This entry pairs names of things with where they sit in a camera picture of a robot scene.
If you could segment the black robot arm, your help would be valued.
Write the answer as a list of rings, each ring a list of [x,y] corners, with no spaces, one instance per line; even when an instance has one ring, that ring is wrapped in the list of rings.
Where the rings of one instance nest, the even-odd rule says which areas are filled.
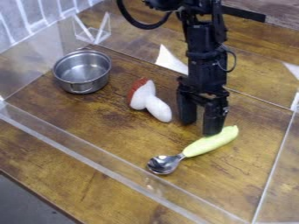
[[[221,0],[190,0],[181,11],[187,42],[189,75],[178,78],[177,102],[179,119],[185,125],[198,120],[202,106],[202,134],[222,132],[230,111],[230,92],[225,89],[229,72],[229,53],[224,48],[228,28]]]

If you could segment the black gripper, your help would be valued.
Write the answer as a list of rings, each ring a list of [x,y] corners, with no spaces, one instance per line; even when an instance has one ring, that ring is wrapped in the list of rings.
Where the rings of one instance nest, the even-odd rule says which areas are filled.
[[[183,125],[198,119],[198,106],[205,107],[203,135],[222,132],[230,112],[228,85],[229,53],[226,51],[187,52],[189,74],[178,78],[177,102]]]

